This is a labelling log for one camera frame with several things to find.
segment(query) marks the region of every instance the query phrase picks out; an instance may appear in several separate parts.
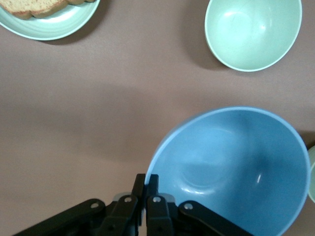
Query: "bowl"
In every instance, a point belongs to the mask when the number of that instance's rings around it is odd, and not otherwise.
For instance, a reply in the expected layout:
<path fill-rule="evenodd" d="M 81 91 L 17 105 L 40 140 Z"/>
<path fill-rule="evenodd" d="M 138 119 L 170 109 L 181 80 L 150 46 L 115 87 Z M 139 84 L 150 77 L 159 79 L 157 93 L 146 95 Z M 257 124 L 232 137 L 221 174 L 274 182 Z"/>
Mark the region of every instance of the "bowl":
<path fill-rule="evenodd" d="M 255 236 L 282 235 L 306 200 L 310 161 L 296 130 L 254 107 L 226 107 L 174 128 L 149 165 L 159 193 L 197 201 Z"/>
<path fill-rule="evenodd" d="M 284 57 L 301 22 L 301 0 L 210 0 L 205 35 L 211 52 L 223 64 L 258 71 Z"/>
<path fill-rule="evenodd" d="M 311 185 L 309 189 L 309 197 L 315 203 L 315 146 L 309 149 L 311 162 Z"/>

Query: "beige table surface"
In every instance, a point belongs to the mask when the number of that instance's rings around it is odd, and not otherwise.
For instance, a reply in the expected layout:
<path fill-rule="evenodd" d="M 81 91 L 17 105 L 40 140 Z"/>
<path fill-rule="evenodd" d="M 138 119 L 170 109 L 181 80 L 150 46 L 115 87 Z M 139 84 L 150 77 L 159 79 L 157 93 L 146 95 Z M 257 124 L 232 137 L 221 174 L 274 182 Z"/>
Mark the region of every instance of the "beige table surface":
<path fill-rule="evenodd" d="M 0 235 L 130 191 L 167 132 L 205 110 L 261 107 L 314 144 L 315 1 L 303 0 L 288 54 L 252 73 L 208 50 L 207 4 L 102 0 L 81 30 L 49 42 L 0 27 Z M 315 235 L 314 218 L 308 198 L 285 235 Z"/>

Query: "bread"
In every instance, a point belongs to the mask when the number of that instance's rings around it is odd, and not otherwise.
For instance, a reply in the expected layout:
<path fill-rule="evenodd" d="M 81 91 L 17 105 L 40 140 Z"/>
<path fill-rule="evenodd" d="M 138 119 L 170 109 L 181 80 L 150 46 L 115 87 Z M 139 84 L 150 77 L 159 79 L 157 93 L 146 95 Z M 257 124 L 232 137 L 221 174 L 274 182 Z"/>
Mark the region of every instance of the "bread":
<path fill-rule="evenodd" d="M 12 15 L 27 20 L 32 16 L 44 18 L 60 11 L 68 4 L 79 5 L 83 2 L 84 0 L 0 0 L 0 5 Z"/>

